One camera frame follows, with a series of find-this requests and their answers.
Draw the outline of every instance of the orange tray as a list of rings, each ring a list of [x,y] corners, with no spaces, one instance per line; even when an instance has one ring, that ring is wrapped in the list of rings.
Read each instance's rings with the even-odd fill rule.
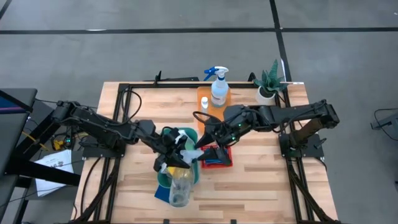
[[[201,98],[205,96],[208,98],[209,102],[207,113],[217,117],[221,121],[224,121],[224,115],[223,115],[224,110],[227,106],[231,105],[231,89],[228,89],[228,93],[226,95],[226,102],[222,107],[215,107],[211,104],[211,87],[207,86],[198,87],[197,96],[198,96],[198,111],[201,111]],[[202,119],[207,120],[208,117],[204,116],[202,117]],[[205,125],[199,121],[197,121],[197,123],[198,123],[199,132],[203,134],[205,132]]]

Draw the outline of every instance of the yellow cable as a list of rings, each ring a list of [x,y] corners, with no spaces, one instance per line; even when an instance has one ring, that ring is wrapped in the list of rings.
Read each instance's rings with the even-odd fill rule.
[[[25,131],[22,131],[22,133],[23,133],[26,137],[30,138],[32,141],[36,142],[36,139],[33,138],[30,134],[26,133]],[[40,144],[40,146],[42,146],[45,150],[47,150],[47,151],[49,150],[49,149],[47,149],[47,147],[45,147],[45,145],[43,145],[42,143],[39,143],[39,144]]]

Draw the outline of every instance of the red basket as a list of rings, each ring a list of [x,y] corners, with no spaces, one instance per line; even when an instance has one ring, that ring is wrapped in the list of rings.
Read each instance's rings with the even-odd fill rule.
[[[200,148],[200,150],[205,151],[206,149],[209,149],[210,147],[218,147],[216,145],[214,146],[203,146]],[[226,148],[228,152],[229,159],[231,159],[231,164],[230,165],[224,165],[224,164],[205,164],[205,161],[200,161],[201,162],[201,167],[203,169],[213,169],[213,168],[225,168],[225,167],[231,167],[233,166],[232,162],[232,153],[231,153],[231,147]]]

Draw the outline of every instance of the wooden table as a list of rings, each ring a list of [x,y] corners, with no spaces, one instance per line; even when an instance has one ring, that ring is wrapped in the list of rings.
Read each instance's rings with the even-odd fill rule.
[[[99,114],[112,118],[118,85],[118,82],[104,83]],[[308,104],[304,85],[289,85],[288,88],[292,106]],[[142,107],[135,119],[152,119],[157,131],[163,126],[197,130],[192,116],[197,110],[195,88],[138,88],[134,91],[142,97]],[[256,88],[232,88],[232,104],[257,104],[256,91]],[[133,95],[130,112],[137,109],[138,102]],[[184,208],[173,208],[154,197],[158,187],[157,174],[152,168],[156,155],[141,142],[128,146],[121,159],[111,222],[162,223],[168,218],[171,223],[230,223],[231,219],[237,219],[238,223],[295,223],[286,163],[280,155],[277,135],[252,131],[233,146],[232,154],[233,167],[201,170],[190,203]],[[75,200],[78,209],[84,181],[95,160],[91,158],[85,162]],[[98,192],[103,161],[96,165],[88,181],[85,208]],[[337,219],[325,168],[312,158],[305,158],[303,163],[310,193],[326,214]],[[303,219],[306,219],[303,198],[301,193],[299,195]],[[107,200],[108,195],[105,195],[102,219]]]

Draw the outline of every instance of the clear plastic bottle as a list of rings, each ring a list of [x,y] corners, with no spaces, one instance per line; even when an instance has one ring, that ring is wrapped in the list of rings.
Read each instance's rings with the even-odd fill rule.
[[[189,196],[193,186],[193,168],[175,168],[170,186],[169,201],[173,207],[184,207],[189,203]]]

